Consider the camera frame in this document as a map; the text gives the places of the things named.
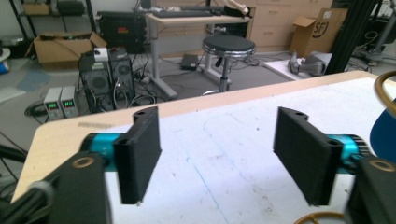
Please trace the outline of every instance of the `floor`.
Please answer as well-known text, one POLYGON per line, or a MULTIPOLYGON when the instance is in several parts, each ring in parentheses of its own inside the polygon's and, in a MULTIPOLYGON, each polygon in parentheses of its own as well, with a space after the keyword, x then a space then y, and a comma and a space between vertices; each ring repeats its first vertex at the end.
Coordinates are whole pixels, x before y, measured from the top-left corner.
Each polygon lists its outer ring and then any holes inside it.
MULTIPOLYGON (((386 47, 386 49, 389 49, 387 51, 388 54, 393 57, 396 56, 394 44, 386 47)), ((135 71, 139 70, 141 74, 149 77, 151 67, 148 58, 149 55, 147 54, 138 55, 134 61, 133 68, 135 71)), ((290 81, 263 66, 265 62, 283 61, 289 58, 290 55, 287 52, 272 52, 256 53, 244 61, 232 61, 229 78, 233 81, 233 84, 230 86, 230 91, 290 81)), ((202 97, 202 93, 218 88, 218 82, 201 71, 180 70, 180 62, 181 58, 160 60, 161 77, 178 93, 177 99, 202 97)), ((32 105, 41 104, 49 88, 72 85, 76 86, 77 90, 80 90, 81 84, 78 80, 77 70, 46 72, 37 61, 28 59, 15 59, 11 60, 10 63, 10 72, 0 76, 0 144, 14 148, 20 147, 28 151, 34 138, 35 130, 45 123, 47 118, 47 116, 38 116, 36 118, 31 116, 33 110, 30 108, 32 105), (1 98, 12 92, 15 95, 19 94, 19 96, 12 97, 4 102, 1 101, 1 98)), ((367 69, 368 72, 381 75, 385 72, 396 70, 396 62, 384 60, 376 67, 368 67, 364 61, 351 59, 348 69, 367 69)), ((141 100, 138 101, 141 105, 150 104, 152 96, 155 96, 155 101, 158 104, 166 101, 166 96, 151 83, 146 85, 144 81, 136 81, 135 91, 138 95, 146 96, 141 97, 141 100)), ((78 96, 80 101, 82 101, 80 113, 85 116, 89 114, 85 96, 82 91, 79 91, 78 96)), ((15 186, 12 175, 18 177, 22 168, 22 164, 18 162, 5 161, 12 173, 7 170, 3 163, 0 163, 0 198, 12 195, 12 189, 15 186)))

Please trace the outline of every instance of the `tan cardboard box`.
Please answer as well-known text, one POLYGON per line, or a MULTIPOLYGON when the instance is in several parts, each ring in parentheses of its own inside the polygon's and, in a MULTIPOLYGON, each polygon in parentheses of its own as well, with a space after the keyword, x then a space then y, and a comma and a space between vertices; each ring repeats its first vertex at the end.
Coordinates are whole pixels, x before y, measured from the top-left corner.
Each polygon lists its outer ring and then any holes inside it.
POLYGON ((82 53, 105 48, 107 42, 97 33, 45 33, 33 41, 38 61, 46 70, 76 69, 82 53))
POLYGON ((36 3, 25 3, 23 9, 26 15, 49 15, 50 5, 36 4, 36 3))
POLYGON ((330 53, 346 15, 344 8, 323 8, 316 19, 298 17, 290 54, 297 51, 298 57, 306 57, 312 51, 330 53))

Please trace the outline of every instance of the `desk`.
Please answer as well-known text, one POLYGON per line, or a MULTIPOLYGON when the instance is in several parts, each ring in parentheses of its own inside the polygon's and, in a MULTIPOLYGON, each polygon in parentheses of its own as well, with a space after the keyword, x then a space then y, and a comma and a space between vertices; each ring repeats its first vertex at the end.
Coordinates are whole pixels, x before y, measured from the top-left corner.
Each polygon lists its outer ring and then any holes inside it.
MULTIPOLYGON (((188 35, 188 36, 172 36, 172 37, 158 37, 157 24, 160 23, 165 26, 188 26, 188 25, 209 25, 207 33, 213 35, 215 24, 220 23, 238 23, 248 22, 248 18, 242 19, 239 17, 230 16, 213 16, 213 17, 191 17, 191 18, 157 18, 152 14, 147 15, 150 40, 151 40, 151 60, 152 60, 152 81, 157 85, 170 100, 177 98, 177 93, 172 90, 160 78, 160 71, 158 65, 159 55, 162 53, 179 52, 185 50, 194 50, 202 48, 202 40, 206 35, 188 35)), ((205 71, 212 76, 220 78, 217 72, 211 69, 211 57, 205 57, 205 71)))
MULTIPOLYGON (((384 109, 373 77, 350 72, 158 104, 163 154, 144 202, 118 205, 116 175, 106 173, 114 222, 292 223, 314 211, 342 212, 352 177, 337 176, 329 206, 307 206, 272 152, 276 110, 300 110, 324 133, 368 140, 384 109)), ((389 86, 396 94, 395 83, 389 86)), ((39 127, 14 200, 76 153, 88 133, 126 130, 142 108, 39 127)))

